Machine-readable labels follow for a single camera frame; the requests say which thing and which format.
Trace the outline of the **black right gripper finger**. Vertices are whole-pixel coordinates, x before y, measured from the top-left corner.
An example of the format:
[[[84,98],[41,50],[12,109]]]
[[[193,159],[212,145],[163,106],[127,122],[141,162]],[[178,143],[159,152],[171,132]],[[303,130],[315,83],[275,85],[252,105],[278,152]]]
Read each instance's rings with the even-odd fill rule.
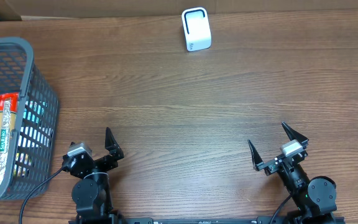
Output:
[[[254,168],[254,170],[260,170],[260,168],[262,167],[264,162],[263,162],[261,156],[259,155],[259,153],[257,152],[255,146],[251,142],[251,140],[248,139],[247,142],[248,142],[248,145],[249,145],[249,148],[250,148],[253,168]]]
[[[308,145],[309,139],[298,131],[292,129],[286,122],[282,121],[282,127],[291,141],[297,140],[302,146]]]

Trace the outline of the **teal snack bar packet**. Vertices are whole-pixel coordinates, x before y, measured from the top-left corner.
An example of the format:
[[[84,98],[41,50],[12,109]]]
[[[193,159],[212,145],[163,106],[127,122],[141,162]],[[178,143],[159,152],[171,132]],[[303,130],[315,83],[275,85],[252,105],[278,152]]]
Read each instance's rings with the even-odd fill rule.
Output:
[[[43,118],[47,107],[46,102],[26,101],[23,118],[35,124],[41,124],[41,118]]]

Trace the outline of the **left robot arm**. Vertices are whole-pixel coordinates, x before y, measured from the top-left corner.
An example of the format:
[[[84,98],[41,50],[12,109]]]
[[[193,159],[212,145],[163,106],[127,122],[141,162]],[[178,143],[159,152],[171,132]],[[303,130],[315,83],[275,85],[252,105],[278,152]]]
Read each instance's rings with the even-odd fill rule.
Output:
[[[109,186],[108,172],[124,158],[110,128],[106,128],[104,146],[108,154],[99,159],[93,159],[92,150],[83,142],[71,143],[63,156],[63,171],[79,178],[71,192],[77,212],[73,223],[125,222],[113,207]]]

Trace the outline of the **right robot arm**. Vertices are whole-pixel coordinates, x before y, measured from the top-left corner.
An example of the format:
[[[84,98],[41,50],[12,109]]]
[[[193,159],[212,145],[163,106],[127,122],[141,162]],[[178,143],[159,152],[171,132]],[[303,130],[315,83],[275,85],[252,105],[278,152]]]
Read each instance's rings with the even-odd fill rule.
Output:
[[[344,223],[333,214],[337,210],[336,183],[326,176],[310,179],[301,166],[308,153],[309,139],[295,131],[286,122],[282,127],[289,142],[280,147],[281,154],[264,162],[255,146],[248,140],[253,168],[265,175],[278,174],[288,197],[278,206],[269,223]]]

